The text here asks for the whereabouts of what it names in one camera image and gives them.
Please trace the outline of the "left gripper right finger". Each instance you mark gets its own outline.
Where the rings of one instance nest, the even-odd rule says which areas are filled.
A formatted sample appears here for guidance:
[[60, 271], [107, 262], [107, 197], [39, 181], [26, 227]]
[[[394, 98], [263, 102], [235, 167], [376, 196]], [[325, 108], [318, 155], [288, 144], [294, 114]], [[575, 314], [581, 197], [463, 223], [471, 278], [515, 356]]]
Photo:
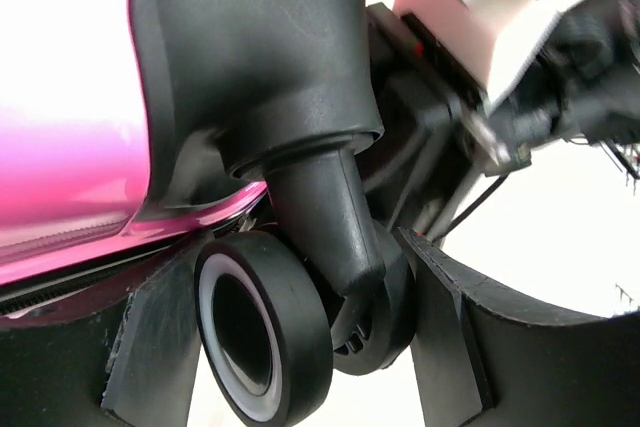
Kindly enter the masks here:
[[428, 426], [635, 426], [639, 316], [540, 301], [397, 233], [416, 276], [412, 355]]

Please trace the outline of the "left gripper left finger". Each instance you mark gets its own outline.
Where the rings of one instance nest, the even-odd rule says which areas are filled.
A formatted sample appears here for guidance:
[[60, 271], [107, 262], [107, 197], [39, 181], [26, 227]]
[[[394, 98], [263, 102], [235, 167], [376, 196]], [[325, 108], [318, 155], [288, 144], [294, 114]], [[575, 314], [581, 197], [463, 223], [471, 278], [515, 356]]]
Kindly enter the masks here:
[[1, 288], [5, 426], [183, 426], [200, 338], [193, 271], [209, 234]]

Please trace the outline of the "pink hard-shell suitcase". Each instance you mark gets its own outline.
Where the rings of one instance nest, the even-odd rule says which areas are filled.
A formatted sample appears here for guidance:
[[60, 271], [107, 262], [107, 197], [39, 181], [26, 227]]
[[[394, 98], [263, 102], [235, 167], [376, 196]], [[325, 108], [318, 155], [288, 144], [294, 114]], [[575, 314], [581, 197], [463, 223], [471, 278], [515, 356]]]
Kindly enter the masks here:
[[1, 0], [1, 288], [206, 232], [199, 357], [248, 426], [324, 403], [394, 240], [365, 0]]

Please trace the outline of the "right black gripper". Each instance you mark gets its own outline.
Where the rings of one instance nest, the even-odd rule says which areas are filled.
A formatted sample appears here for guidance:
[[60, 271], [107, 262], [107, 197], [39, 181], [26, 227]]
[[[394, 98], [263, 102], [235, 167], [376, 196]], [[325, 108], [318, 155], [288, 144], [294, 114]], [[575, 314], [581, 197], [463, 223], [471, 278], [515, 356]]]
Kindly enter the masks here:
[[385, 132], [359, 156], [373, 217], [442, 240], [481, 176], [505, 179], [530, 149], [498, 133], [470, 77], [413, 15], [366, 10], [371, 75]]

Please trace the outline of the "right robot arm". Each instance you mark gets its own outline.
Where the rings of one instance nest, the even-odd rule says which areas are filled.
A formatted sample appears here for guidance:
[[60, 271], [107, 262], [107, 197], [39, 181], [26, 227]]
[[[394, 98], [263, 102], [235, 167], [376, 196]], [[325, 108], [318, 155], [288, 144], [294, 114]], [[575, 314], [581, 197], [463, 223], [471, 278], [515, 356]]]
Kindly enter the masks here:
[[614, 151], [639, 140], [639, 62], [611, 18], [565, 15], [496, 107], [412, 14], [367, 10], [383, 137], [357, 158], [368, 206], [385, 229], [437, 241], [470, 214], [475, 182], [500, 187], [536, 148], [581, 139]]

